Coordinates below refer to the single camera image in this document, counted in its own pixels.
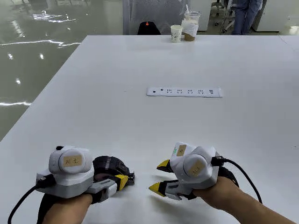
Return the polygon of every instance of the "electrical outlet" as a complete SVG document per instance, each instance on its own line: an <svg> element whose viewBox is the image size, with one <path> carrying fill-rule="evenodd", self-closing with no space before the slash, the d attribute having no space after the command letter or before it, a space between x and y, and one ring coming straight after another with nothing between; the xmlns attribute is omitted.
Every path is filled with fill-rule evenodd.
<svg viewBox="0 0 299 224"><path fill-rule="evenodd" d="M171 87L149 87L148 96L165 97L212 97L221 98L221 88L171 88Z"/></svg>

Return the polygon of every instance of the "plastic cup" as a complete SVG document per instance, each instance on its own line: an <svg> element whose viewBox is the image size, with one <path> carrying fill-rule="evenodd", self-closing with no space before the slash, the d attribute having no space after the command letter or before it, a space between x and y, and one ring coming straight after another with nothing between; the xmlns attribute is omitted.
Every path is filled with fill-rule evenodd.
<svg viewBox="0 0 299 224"><path fill-rule="evenodd" d="M183 27L181 25L172 25L170 29L171 29L171 42L173 43L181 42Z"/></svg>
<svg viewBox="0 0 299 224"><path fill-rule="evenodd" d="M182 21L184 27L183 34L185 35L185 41L194 41L199 25L200 12L185 12L185 18Z"/></svg>

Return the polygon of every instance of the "blue jeans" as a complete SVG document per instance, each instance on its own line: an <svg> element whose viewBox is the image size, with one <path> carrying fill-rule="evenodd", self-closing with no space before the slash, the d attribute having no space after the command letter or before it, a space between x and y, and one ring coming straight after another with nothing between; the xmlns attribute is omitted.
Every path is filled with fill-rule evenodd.
<svg viewBox="0 0 299 224"><path fill-rule="evenodd" d="M262 0L238 0L233 35L247 35L258 13Z"/></svg>

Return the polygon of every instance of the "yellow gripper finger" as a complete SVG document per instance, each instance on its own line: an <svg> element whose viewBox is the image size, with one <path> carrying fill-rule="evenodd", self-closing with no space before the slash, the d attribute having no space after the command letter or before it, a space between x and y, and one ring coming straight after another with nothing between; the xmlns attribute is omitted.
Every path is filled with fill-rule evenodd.
<svg viewBox="0 0 299 224"><path fill-rule="evenodd" d="M162 196L162 197L165 197L165 189L166 189L166 185L165 184L160 184L161 182L159 183L155 183L153 185L151 185L149 187L149 189L153 192L155 192L156 194Z"/></svg>
<svg viewBox="0 0 299 224"><path fill-rule="evenodd" d="M173 173L172 168L170 166L170 160L165 160L165 161L161 162L157 166L157 169L162 170L162 171L167 172L167 173Z"/></svg>
<svg viewBox="0 0 299 224"><path fill-rule="evenodd" d="M128 182L128 176L126 175L116 175L121 181L119 183L119 190L122 190L125 186L126 183Z"/></svg>

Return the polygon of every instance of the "brown label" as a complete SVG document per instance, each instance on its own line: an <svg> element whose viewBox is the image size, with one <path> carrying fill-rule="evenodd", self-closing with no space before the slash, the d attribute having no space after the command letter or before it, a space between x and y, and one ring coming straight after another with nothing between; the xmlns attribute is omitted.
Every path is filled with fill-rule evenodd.
<svg viewBox="0 0 299 224"><path fill-rule="evenodd" d="M189 169L189 175L197 177L204 167L205 165L202 164L202 162L200 162L199 160L196 161L196 163L194 163L193 166L191 166L191 168Z"/></svg>
<svg viewBox="0 0 299 224"><path fill-rule="evenodd" d="M184 153L185 153L186 147L187 147L187 145L180 145L180 146L178 147L178 153L177 153L177 156L183 156Z"/></svg>
<svg viewBox="0 0 299 224"><path fill-rule="evenodd" d="M64 157L64 167L75 167L82 165L81 155L72 155Z"/></svg>

